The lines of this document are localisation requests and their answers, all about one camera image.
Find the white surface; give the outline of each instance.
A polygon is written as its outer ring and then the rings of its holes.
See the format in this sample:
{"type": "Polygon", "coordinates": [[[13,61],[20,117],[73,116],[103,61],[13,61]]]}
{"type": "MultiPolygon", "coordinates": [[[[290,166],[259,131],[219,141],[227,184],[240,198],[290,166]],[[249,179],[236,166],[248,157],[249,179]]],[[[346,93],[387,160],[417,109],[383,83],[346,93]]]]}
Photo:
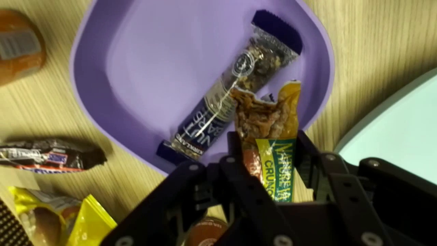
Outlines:
{"type": "Polygon", "coordinates": [[[386,158],[437,183],[437,69],[379,105],[337,151],[352,164],[367,157],[386,158]]]}

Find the purple plastic tray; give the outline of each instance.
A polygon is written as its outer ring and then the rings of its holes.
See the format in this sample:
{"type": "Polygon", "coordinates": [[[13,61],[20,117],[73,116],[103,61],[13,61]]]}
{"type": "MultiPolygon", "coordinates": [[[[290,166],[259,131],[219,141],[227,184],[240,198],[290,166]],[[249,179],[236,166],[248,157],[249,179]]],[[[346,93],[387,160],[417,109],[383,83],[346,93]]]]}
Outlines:
{"type": "MultiPolygon", "coordinates": [[[[294,26],[304,50],[259,94],[278,94],[286,80],[301,79],[300,119],[308,128],[331,93],[334,57],[304,0],[96,0],[73,50],[78,100],[113,141],[171,172],[175,165],[156,156],[159,143],[244,49],[260,8],[294,26]]],[[[203,161],[218,161],[226,151],[225,134],[203,161]]]]}

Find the orange container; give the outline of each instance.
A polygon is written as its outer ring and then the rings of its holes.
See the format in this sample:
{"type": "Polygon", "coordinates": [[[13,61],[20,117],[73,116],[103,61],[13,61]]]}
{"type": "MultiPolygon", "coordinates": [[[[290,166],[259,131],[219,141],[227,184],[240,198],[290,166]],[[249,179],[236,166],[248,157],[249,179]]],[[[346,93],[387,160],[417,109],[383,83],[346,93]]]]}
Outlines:
{"type": "Polygon", "coordinates": [[[38,72],[44,61],[39,28],[18,11],[0,9],[0,86],[38,72]]]}

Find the light wood surface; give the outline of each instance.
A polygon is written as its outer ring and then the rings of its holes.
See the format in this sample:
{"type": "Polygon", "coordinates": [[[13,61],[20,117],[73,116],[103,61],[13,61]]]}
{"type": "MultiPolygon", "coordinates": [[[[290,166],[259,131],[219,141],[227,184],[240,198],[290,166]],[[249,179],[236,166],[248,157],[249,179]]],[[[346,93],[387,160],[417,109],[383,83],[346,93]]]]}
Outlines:
{"type": "MultiPolygon", "coordinates": [[[[373,106],[416,76],[437,67],[437,1],[308,2],[326,24],[337,60],[332,97],[308,132],[322,149],[332,150],[342,135],[373,106]]],[[[91,0],[0,0],[2,8],[17,8],[29,15],[48,45],[48,63],[42,72],[0,87],[0,141],[13,136],[85,138],[104,147],[109,162],[76,175],[39,176],[0,168],[0,197],[13,205],[9,186],[77,198],[92,192],[121,220],[165,176],[110,142],[77,104],[69,59],[89,4],[91,0]]],[[[301,186],[298,198],[309,199],[309,192],[301,186]]]]}

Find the granola bar wrapper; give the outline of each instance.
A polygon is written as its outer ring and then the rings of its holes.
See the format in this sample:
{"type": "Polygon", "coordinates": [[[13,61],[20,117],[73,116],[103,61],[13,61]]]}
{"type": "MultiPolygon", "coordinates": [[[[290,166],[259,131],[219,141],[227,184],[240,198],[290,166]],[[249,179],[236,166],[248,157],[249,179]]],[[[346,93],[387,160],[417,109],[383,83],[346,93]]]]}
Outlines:
{"type": "Polygon", "coordinates": [[[300,95],[300,80],[285,83],[276,102],[259,100],[248,90],[233,90],[244,162],[279,203],[293,202],[300,95]]]}

